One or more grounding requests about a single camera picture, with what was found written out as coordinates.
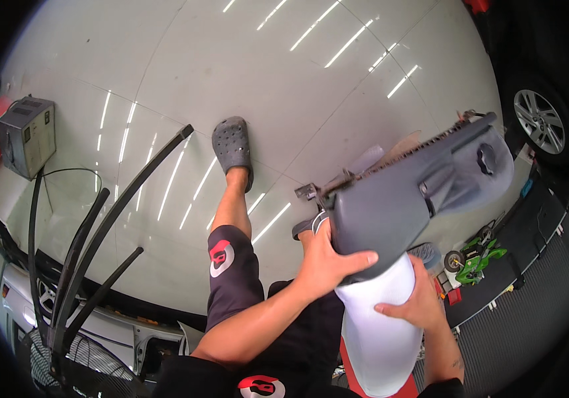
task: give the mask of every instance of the black shorts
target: black shorts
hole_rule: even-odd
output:
[[[258,261],[251,241],[234,226],[217,227],[209,235],[207,329],[264,300]],[[268,297],[291,281],[274,282]],[[254,362],[277,364],[317,373],[330,381],[340,349],[344,305],[335,292],[307,306],[297,319]]]

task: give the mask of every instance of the tattoo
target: tattoo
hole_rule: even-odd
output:
[[[453,367],[458,367],[459,370],[464,370],[465,364],[463,362],[463,357],[460,355],[459,358],[455,359],[453,362]]]

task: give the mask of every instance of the black shirt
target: black shirt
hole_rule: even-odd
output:
[[[281,367],[249,364],[239,371],[204,359],[178,355],[163,361],[154,398],[283,398],[334,397],[359,398],[346,388],[313,382],[308,375]],[[463,397],[459,379],[426,387],[419,398]]]

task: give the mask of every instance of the metal box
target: metal box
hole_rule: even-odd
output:
[[[3,165],[33,179],[56,151],[54,102],[24,97],[0,118]]]

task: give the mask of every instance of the white car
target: white car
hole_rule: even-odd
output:
[[[49,323],[55,292],[50,284],[37,280],[41,308]],[[68,324],[79,314],[84,299],[68,319]],[[28,272],[8,263],[0,251],[0,326],[13,350],[25,333],[36,327],[35,307],[30,295]],[[136,375],[153,383],[163,355],[188,355],[188,330],[192,344],[198,343],[197,331],[186,325],[154,325],[148,320],[137,320],[115,311],[97,307],[83,324],[80,333],[101,344]]]

